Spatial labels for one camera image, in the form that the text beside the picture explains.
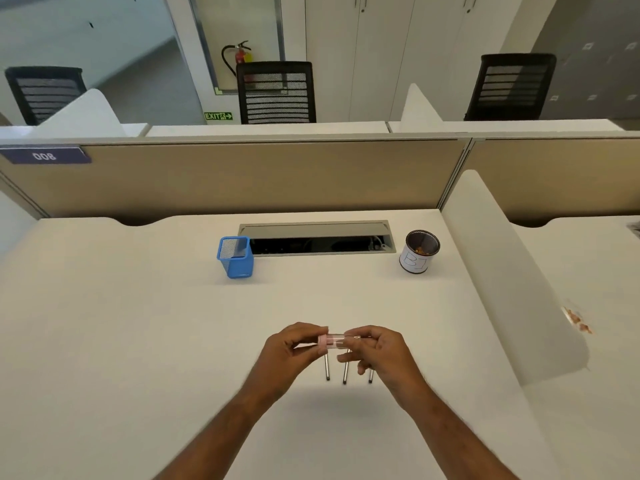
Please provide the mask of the white curved side divider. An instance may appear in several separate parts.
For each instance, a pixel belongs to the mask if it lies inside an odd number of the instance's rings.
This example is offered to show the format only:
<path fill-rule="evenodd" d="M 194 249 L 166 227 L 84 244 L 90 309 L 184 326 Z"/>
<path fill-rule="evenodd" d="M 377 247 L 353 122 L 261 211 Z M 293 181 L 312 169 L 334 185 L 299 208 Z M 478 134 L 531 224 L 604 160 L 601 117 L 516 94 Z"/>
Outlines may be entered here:
<path fill-rule="evenodd" d="M 35 139 L 126 137 L 126 131 L 104 94 L 90 89 L 66 105 L 29 136 Z"/>
<path fill-rule="evenodd" d="M 478 172 L 462 172 L 442 216 L 519 384 L 587 368 L 583 333 Z"/>
<path fill-rule="evenodd" d="M 418 85 L 411 83 L 408 88 L 401 119 L 392 132 L 425 133 L 466 133 L 472 128 L 469 121 L 444 121 Z"/>

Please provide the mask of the blue number plate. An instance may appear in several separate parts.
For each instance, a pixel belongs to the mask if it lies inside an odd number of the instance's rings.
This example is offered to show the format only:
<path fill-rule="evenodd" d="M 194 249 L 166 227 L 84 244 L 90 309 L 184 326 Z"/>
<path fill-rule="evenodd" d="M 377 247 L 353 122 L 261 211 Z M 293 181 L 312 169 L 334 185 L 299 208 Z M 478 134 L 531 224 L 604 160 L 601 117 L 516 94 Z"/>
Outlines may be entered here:
<path fill-rule="evenodd" d="M 0 155 L 14 165 L 91 164 L 80 146 L 0 146 Z"/>

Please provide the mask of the red fire extinguisher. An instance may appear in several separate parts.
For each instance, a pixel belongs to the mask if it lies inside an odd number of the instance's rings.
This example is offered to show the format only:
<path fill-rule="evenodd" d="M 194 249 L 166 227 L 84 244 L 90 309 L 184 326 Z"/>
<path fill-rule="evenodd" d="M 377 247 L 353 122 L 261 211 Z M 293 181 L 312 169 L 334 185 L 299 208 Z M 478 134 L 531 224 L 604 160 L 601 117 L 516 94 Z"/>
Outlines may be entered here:
<path fill-rule="evenodd" d="M 221 49 L 221 58 L 229 71 L 237 78 L 237 67 L 240 64 L 251 63 L 253 60 L 252 49 L 247 45 L 249 40 L 244 40 L 236 45 L 225 45 Z M 235 65 L 231 65 L 227 60 L 227 52 L 234 51 Z"/>

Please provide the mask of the grey locker wall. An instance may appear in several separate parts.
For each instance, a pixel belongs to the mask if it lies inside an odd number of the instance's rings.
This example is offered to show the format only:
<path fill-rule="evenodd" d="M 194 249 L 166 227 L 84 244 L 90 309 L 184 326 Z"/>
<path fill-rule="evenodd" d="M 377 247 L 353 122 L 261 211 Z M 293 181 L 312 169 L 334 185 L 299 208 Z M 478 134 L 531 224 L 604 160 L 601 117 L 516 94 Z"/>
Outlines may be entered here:
<path fill-rule="evenodd" d="M 640 120 L 640 0 L 556 0 L 532 49 L 554 54 L 542 120 Z"/>

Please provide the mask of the person's right forearm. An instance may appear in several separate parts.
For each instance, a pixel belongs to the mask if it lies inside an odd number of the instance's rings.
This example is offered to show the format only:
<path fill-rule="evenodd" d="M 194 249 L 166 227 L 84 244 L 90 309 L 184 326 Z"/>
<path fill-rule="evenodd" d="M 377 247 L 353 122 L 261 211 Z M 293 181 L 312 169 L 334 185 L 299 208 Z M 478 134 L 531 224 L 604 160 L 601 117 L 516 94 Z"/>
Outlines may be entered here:
<path fill-rule="evenodd" d="M 392 390 L 447 480 L 520 480 L 423 381 Z"/>

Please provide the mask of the person's right hand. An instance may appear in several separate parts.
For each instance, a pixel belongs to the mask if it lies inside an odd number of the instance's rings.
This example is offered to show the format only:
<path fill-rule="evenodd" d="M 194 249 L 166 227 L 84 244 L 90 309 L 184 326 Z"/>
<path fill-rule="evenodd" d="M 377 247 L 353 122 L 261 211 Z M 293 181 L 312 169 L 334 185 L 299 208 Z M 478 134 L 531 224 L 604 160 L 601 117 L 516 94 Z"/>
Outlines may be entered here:
<path fill-rule="evenodd" d="M 375 325 L 354 328 L 345 334 L 360 336 L 345 339 L 348 350 L 359 350 L 367 358 L 367 364 L 358 364 L 358 373 L 374 370 L 398 405 L 410 412 L 430 388 L 402 334 Z"/>

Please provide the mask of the beige desk partition panel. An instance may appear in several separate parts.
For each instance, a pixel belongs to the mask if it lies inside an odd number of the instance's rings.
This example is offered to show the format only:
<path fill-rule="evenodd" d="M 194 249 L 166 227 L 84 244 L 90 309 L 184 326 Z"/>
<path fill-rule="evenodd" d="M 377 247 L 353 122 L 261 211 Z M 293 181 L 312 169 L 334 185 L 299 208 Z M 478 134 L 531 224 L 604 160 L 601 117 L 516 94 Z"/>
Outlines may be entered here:
<path fill-rule="evenodd" d="M 512 223 L 640 216 L 640 136 L 476 139 L 466 170 Z"/>
<path fill-rule="evenodd" d="M 80 146 L 91 164 L 14 165 L 0 191 L 35 218 L 146 225 L 188 215 L 435 209 L 466 139 Z"/>

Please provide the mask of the blue mesh pen holder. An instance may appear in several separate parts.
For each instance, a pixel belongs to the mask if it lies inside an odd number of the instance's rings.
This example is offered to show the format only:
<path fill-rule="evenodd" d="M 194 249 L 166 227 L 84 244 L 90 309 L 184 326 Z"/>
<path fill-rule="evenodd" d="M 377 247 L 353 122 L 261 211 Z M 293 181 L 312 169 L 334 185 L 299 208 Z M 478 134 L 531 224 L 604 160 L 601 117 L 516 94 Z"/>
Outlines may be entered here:
<path fill-rule="evenodd" d="M 229 279 L 250 278 L 253 274 L 254 256 L 250 238 L 226 236 L 220 239 L 217 259 Z"/>

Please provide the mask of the person's left forearm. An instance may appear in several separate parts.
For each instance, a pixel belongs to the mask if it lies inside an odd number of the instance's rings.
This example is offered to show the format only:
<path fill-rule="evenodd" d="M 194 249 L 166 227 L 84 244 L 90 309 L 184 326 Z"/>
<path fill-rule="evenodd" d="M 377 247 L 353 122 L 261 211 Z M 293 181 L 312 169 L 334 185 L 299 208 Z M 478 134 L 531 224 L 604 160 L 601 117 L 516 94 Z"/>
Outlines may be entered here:
<path fill-rule="evenodd" d="M 224 480 L 252 428 L 291 385 L 246 380 L 153 480 Z"/>

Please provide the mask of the person's left hand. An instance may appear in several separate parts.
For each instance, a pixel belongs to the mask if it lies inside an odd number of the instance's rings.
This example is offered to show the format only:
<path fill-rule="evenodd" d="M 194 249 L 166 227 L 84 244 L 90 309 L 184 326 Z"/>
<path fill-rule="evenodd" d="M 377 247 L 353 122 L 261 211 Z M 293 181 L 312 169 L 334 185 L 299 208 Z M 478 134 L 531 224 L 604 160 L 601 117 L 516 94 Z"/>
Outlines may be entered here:
<path fill-rule="evenodd" d="M 293 353 L 293 343 L 317 342 L 318 336 L 327 333 L 327 326 L 297 322 L 270 336 L 245 379 L 242 391 L 266 408 L 273 405 L 302 371 L 325 354 L 317 349 Z"/>

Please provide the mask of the black mesh cup white label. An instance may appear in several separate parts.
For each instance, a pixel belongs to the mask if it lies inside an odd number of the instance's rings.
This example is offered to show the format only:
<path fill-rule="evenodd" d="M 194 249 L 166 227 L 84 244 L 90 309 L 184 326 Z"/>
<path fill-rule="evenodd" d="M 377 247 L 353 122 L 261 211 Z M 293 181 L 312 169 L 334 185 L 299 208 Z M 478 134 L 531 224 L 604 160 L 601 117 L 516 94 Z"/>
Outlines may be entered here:
<path fill-rule="evenodd" d="M 426 230 L 413 230 L 405 238 L 399 265 L 408 273 L 425 273 L 441 249 L 437 236 Z"/>

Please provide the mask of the white tall cabinet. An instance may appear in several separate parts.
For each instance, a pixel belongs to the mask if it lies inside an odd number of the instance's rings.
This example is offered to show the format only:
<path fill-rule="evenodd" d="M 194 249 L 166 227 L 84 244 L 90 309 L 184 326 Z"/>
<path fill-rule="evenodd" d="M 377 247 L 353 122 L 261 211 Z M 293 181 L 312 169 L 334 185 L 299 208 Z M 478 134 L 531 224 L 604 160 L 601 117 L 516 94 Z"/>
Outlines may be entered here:
<path fill-rule="evenodd" d="M 524 0 L 280 1 L 285 56 L 311 62 L 317 122 L 334 123 L 400 120 L 411 84 L 462 120 Z"/>

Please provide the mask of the pink and clear small tube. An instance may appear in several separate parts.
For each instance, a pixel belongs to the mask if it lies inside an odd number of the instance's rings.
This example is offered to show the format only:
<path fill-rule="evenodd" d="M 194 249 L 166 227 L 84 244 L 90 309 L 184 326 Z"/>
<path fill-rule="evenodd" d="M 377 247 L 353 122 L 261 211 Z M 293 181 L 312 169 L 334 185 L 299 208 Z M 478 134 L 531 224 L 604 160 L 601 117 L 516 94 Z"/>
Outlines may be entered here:
<path fill-rule="evenodd" d="M 317 338 L 317 344 L 327 349 L 348 349 L 345 339 L 359 339 L 359 335 L 345 333 L 327 333 Z"/>

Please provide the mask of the black mesh office chair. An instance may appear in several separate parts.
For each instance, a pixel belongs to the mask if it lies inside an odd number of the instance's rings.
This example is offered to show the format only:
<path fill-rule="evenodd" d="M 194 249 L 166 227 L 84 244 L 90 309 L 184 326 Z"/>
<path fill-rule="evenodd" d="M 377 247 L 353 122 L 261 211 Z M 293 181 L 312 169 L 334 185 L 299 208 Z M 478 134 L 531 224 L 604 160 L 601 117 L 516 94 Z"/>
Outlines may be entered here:
<path fill-rule="evenodd" d="M 4 75 L 28 126 L 40 125 L 87 91 L 77 67 L 18 66 Z"/>
<path fill-rule="evenodd" d="M 554 54 L 485 54 L 464 121 L 539 120 L 556 69 Z"/>
<path fill-rule="evenodd" d="M 313 65 L 307 61 L 261 61 L 236 66 L 243 125 L 316 123 Z"/>

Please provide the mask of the brown crumbs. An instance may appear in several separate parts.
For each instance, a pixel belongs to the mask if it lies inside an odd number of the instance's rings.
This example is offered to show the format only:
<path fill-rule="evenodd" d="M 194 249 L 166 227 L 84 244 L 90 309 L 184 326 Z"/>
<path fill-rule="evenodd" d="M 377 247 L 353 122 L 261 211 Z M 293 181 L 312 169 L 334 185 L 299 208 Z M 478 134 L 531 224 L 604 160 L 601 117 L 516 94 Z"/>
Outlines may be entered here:
<path fill-rule="evenodd" d="M 578 311 L 568 308 L 567 306 L 562 306 L 561 311 L 576 330 L 588 335 L 594 334 L 592 328 L 585 322 Z"/>

